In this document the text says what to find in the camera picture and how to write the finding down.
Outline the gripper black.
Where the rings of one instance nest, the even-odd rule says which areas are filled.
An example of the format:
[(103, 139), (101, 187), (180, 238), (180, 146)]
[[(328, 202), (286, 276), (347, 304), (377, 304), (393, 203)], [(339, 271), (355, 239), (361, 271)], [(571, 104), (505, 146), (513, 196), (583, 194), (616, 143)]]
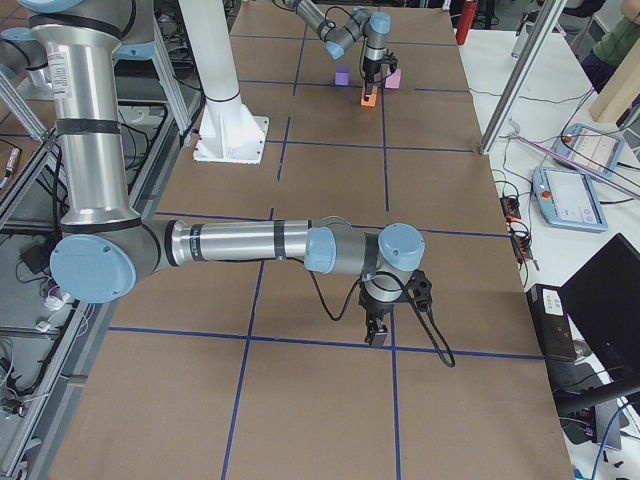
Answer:
[(371, 97), (377, 97), (377, 85), (375, 82), (369, 83), (368, 80), (376, 80), (380, 76), (382, 61), (372, 60), (368, 57), (365, 57), (362, 63), (362, 72), (363, 72), (363, 98), (368, 98), (369, 95)]
[(408, 303), (411, 299), (411, 295), (392, 279), (363, 282), (358, 303), (366, 312), (364, 342), (371, 347), (383, 347), (389, 335), (384, 324), (385, 316), (393, 311), (396, 304)]

